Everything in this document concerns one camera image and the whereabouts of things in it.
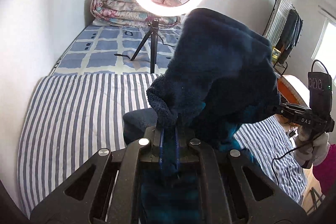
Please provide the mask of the gloved right hand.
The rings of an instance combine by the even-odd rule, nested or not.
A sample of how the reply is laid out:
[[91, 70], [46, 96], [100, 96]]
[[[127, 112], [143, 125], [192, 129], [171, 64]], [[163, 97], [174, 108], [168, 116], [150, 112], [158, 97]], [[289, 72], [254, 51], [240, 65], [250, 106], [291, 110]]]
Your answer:
[[296, 162], [305, 169], [310, 169], [312, 165], [320, 165], [329, 152], [329, 133], [324, 132], [312, 137], [312, 129], [303, 126], [299, 126], [297, 132], [294, 140], [297, 148], [294, 152]]

